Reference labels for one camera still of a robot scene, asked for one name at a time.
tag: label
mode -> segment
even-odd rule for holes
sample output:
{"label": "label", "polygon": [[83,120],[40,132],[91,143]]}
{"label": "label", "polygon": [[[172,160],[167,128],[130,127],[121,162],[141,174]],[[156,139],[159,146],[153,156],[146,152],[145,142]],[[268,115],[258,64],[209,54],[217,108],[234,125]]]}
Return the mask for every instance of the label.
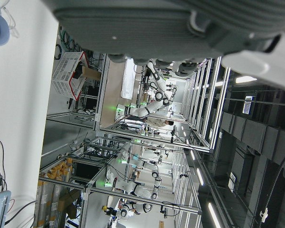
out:
{"label": "label", "polygon": [[160,221],[158,228],[164,228],[164,222],[163,221]]}
{"label": "label", "polygon": [[94,119],[95,119],[96,122],[99,122],[100,121],[100,114],[96,113]]}
{"label": "label", "polygon": [[47,203],[47,197],[48,197],[47,194],[45,194],[45,195],[43,195],[43,196],[41,197],[41,204]]}
{"label": "label", "polygon": [[52,203],[52,211],[57,210],[58,207],[58,202],[57,203]]}

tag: black cable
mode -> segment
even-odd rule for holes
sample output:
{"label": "black cable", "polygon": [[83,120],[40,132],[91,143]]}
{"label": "black cable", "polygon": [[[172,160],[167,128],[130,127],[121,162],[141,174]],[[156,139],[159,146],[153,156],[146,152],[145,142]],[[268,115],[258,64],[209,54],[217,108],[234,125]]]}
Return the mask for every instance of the black cable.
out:
{"label": "black cable", "polygon": [[30,205],[30,204],[32,204],[32,203],[35,203],[35,202],[37,202],[37,201],[34,200],[34,201],[31,201],[30,203],[24,205],[10,220],[6,221],[6,222],[4,223],[4,225],[9,224],[24,208],[26,208],[28,205]]}
{"label": "black cable", "polygon": [[264,206],[264,211],[265,211],[266,208],[268,207],[268,204],[269,204],[269,202],[270,202],[272,193],[273,193],[273,191],[274,191],[274,188],[275,188],[277,179],[278,179],[278,177],[279,177],[279,175],[280,175],[280,173],[281,173],[281,170],[283,169],[284,164],[285,164],[285,157],[283,158],[283,160],[282,160],[282,162],[281,162],[281,164],[280,164],[279,170],[276,172],[276,175],[275,175],[274,181],[273,181],[273,183],[272,183],[272,186],[271,186],[271,188],[270,188],[270,191],[269,191],[269,193],[267,194],[267,201],[266,201],[266,204],[265,204],[265,206]]}
{"label": "black cable", "polygon": [[137,73],[137,74],[143,74],[144,72],[146,72],[147,68],[145,68],[145,70],[142,71],[142,72],[136,72],[136,71],[135,71],[135,65],[134,65],[133,70],[134,70],[134,72]]}
{"label": "black cable", "polygon": [[172,205],[172,206],[177,206],[179,208],[179,211],[177,212],[176,215],[165,215],[165,216],[170,216],[170,217],[174,217],[174,216],[177,216],[180,212],[181,212],[181,208],[179,207],[178,204],[175,204],[175,203],[170,203],[168,201],[163,201],[161,202],[163,205]]}
{"label": "black cable", "polygon": [[3,168],[4,179],[6,180],[5,169],[4,169],[4,146],[3,146],[3,143],[1,141],[0,141],[0,144],[2,147],[2,168]]}

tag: person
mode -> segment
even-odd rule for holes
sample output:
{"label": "person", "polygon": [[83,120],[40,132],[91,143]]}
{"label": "person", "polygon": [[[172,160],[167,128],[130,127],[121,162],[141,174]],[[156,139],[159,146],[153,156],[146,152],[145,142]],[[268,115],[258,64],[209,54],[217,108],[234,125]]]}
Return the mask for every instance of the person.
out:
{"label": "person", "polygon": [[145,124],[151,126],[151,127],[164,127],[166,125],[173,126],[174,121],[170,120],[161,120],[153,117],[145,117],[145,118],[139,118],[137,116],[130,116],[126,118],[127,120],[133,120],[133,121],[141,121],[144,122]]}

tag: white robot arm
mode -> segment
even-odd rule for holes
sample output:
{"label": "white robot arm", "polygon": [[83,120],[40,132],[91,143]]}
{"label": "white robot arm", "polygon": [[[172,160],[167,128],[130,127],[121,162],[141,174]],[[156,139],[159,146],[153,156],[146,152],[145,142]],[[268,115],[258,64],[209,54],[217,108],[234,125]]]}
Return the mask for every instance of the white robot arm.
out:
{"label": "white robot arm", "polygon": [[133,181],[125,182],[123,180],[117,180],[110,169],[107,170],[104,186],[122,189],[129,194],[131,193],[135,196],[140,196],[146,199],[151,198],[151,193],[148,190],[140,187],[139,184],[136,184]]}
{"label": "white robot arm", "polygon": [[147,213],[152,209],[152,205],[151,204],[138,204],[135,202],[129,202],[123,205],[123,208],[121,209],[121,213],[120,215],[122,217],[127,217],[129,216],[129,211],[130,210],[134,210],[135,214],[141,214],[141,213]]}
{"label": "white robot arm", "polygon": [[151,198],[151,193],[148,190],[143,189],[142,187],[140,187],[139,184],[136,184],[133,181],[125,182],[123,180],[117,180],[114,183],[113,187],[122,189],[126,191],[127,193],[135,195],[135,196],[143,197],[146,199]]}
{"label": "white robot arm", "polygon": [[174,95],[176,93],[176,88],[173,88],[172,96],[169,97],[165,93],[165,91],[167,90],[166,81],[157,73],[157,71],[154,68],[153,62],[150,61],[147,64],[147,67],[151,70],[151,73],[154,77],[154,82],[151,82],[150,86],[154,88],[155,90],[157,90],[155,94],[156,101],[142,108],[126,107],[126,106],[119,104],[117,106],[116,119],[124,115],[133,115],[139,118],[143,118],[155,112],[157,109],[161,108],[163,105],[168,106],[170,102],[173,101]]}
{"label": "white robot arm", "polygon": [[[123,160],[125,161],[126,159],[127,159],[127,154],[126,152],[123,152]],[[158,178],[158,171],[154,163],[143,161],[143,160],[134,160],[134,159],[130,159],[129,162],[125,162],[125,163],[136,165],[138,168],[145,168],[147,170],[151,170],[152,176],[154,178]]]}
{"label": "white robot arm", "polygon": [[152,192],[152,199],[156,199],[157,196],[158,196],[158,188],[160,187],[161,185],[161,182],[162,179],[160,176],[158,176],[158,178],[155,178],[155,181],[154,181],[154,189],[153,189],[153,192]]}

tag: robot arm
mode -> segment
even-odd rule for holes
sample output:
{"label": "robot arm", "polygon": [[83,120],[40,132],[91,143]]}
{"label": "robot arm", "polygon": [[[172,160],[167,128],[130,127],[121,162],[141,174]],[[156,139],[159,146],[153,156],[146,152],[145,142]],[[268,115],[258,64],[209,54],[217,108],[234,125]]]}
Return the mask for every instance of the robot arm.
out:
{"label": "robot arm", "polygon": [[150,85],[151,87],[157,90],[155,94],[156,101],[152,102],[151,104],[143,108],[125,107],[119,104],[117,106],[117,111],[118,111],[118,114],[116,116],[117,118],[120,116],[124,116],[124,115],[134,115],[134,116],[143,118],[155,112],[157,109],[161,108],[163,105],[164,106],[169,105],[169,101],[171,100],[171,97],[169,97],[165,93],[165,91],[167,90],[166,81],[157,73],[157,71],[154,68],[153,62],[150,61],[147,64],[147,67],[150,69],[154,77],[154,82],[151,82]]}
{"label": "robot arm", "polygon": [[123,208],[121,209],[121,216],[122,217],[127,217],[129,216],[129,211],[134,210],[135,214],[141,214],[141,213],[147,213],[152,210],[152,205],[151,204],[138,204],[135,202],[129,202],[123,205]]}
{"label": "robot arm", "polygon": [[160,176],[158,176],[158,178],[155,178],[155,181],[154,181],[154,189],[153,189],[153,192],[152,192],[152,199],[156,199],[157,196],[158,196],[158,188],[160,187],[161,185],[161,182],[162,179]]}
{"label": "robot arm", "polygon": [[138,168],[145,168],[147,170],[151,170],[152,176],[154,178],[158,178],[158,171],[156,169],[155,164],[152,164],[150,162],[143,161],[143,160],[134,160],[134,159],[130,159],[129,162],[127,162],[127,163],[131,164],[131,165],[136,165]]}
{"label": "robot arm", "polygon": [[146,199],[151,198],[151,193],[148,190],[143,189],[142,187],[139,186],[139,184],[136,184],[133,181],[125,182],[123,180],[117,180],[114,183],[113,187],[122,189],[135,196],[140,196]]}

